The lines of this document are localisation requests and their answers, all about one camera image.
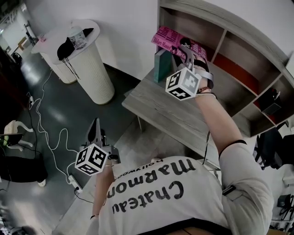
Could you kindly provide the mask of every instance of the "white cable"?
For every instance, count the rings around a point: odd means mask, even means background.
[[[60,171],[62,174],[65,175],[65,180],[66,180],[66,182],[70,185],[70,183],[68,182],[68,177],[67,177],[67,175],[66,175],[61,169],[59,169],[59,168],[57,167],[56,159],[55,159],[55,154],[54,154],[54,152],[53,152],[53,150],[55,150],[55,149],[58,147],[58,145],[59,145],[59,142],[60,142],[60,135],[61,135],[61,132],[62,132],[63,130],[66,130],[66,132],[67,132],[67,136],[66,136],[66,144],[65,144],[66,149],[67,149],[68,151],[73,151],[73,152],[76,152],[76,153],[78,153],[78,152],[77,152],[76,150],[68,149],[68,130],[67,130],[66,128],[63,128],[63,129],[60,131],[60,133],[59,133],[59,139],[58,139],[58,143],[57,143],[56,147],[55,147],[55,148],[51,148],[51,147],[49,146],[49,134],[48,134],[48,132],[47,132],[47,131],[43,128],[43,126],[42,126],[42,122],[41,122],[41,113],[39,112],[39,107],[40,107],[41,102],[42,102],[42,100],[43,100],[43,98],[44,98],[44,96],[45,96],[44,86],[45,86],[45,84],[47,83],[47,81],[49,80],[49,78],[51,77],[52,72],[53,72],[53,70],[51,70],[51,73],[50,73],[49,77],[47,78],[47,80],[44,82],[44,84],[43,84],[43,86],[42,86],[42,91],[43,91],[42,98],[38,98],[38,99],[36,99],[35,102],[31,105],[31,107],[29,107],[29,110],[33,107],[33,105],[34,105],[37,101],[39,101],[39,103],[38,103],[38,105],[37,105],[37,107],[36,107],[36,112],[37,112],[37,114],[39,115],[38,131],[39,131],[40,133],[45,133],[46,143],[47,143],[48,148],[50,149],[50,151],[51,151],[51,153],[52,153],[52,155],[53,155],[53,159],[54,159],[55,167],[56,167],[56,169],[57,169],[58,171]]]
[[[67,174],[68,174],[68,177],[69,177],[68,168],[69,168],[71,165],[73,165],[73,164],[75,164],[75,162],[69,164],[68,167],[66,168],[66,172],[67,172]]]

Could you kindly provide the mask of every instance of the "shelf compartment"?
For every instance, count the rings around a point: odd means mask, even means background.
[[[291,86],[291,84],[288,82],[288,80],[282,76],[278,81],[276,81],[271,88],[274,88],[277,90],[277,92],[281,92],[280,99],[282,103],[281,109],[276,111],[272,115],[266,115],[269,119],[271,119],[276,125],[279,123],[287,120],[289,117],[294,115],[294,109],[293,109],[293,101],[294,101],[294,88]],[[259,106],[259,100],[254,102],[254,104],[257,107]]]
[[[216,65],[209,62],[209,69],[214,75],[213,92],[230,116],[234,116],[256,98],[230,74]]]
[[[255,95],[261,94],[280,74],[260,52],[230,32],[226,33],[214,64]]]
[[[164,7],[160,7],[160,26],[167,26],[178,33],[195,40],[207,52],[211,61],[224,29],[206,20]]]
[[[249,137],[265,132],[274,126],[254,104],[250,104],[235,115],[233,120],[242,134]]]

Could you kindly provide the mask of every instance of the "bracelet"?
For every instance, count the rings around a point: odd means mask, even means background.
[[[206,92],[206,93],[196,94],[195,98],[197,98],[199,96],[203,96],[203,95],[213,95],[217,99],[215,93],[212,93],[212,92]]]
[[[197,93],[201,93],[201,92],[203,92],[205,90],[211,90],[211,89],[208,86],[205,86],[203,88],[198,89]]]

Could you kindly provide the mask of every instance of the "red shelf panel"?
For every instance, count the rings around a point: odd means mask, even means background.
[[[276,122],[276,118],[274,115],[267,115],[275,124],[277,124]]]
[[[215,61],[213,62],[216,66],[220,67],[234,78],[236,78],[240,83],[248,87],[256,95],[259,94],[259,82],[245,69],[226,58],[221,54],[217,54]]]

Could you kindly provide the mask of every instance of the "power strip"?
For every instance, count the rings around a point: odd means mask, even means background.
[[[70,184],[73,185],[73,187],[75,189],[78,188],[78,190],[77,190],[78,193],[82,193],[83,192],[82,187],[78,184],[78,182],[76,181],[76,179],[74,178],[73,175],[70,175],[68,179],[69,179]]]

